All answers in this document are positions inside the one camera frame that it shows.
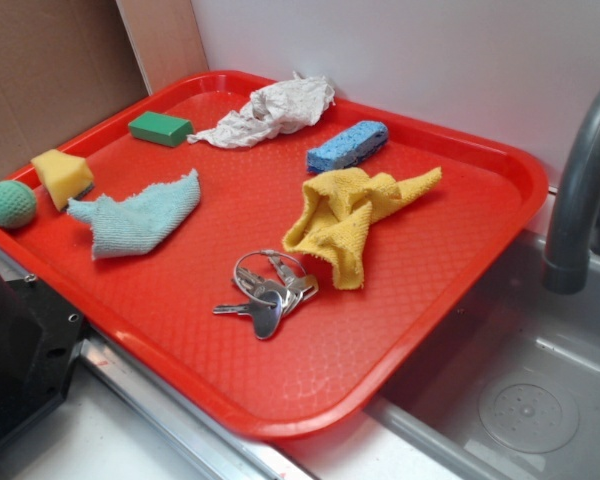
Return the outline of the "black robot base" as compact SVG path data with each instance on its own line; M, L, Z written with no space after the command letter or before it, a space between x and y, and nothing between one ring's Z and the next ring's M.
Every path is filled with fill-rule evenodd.
M65 401L85 328L42 279L0 275L0 449Z

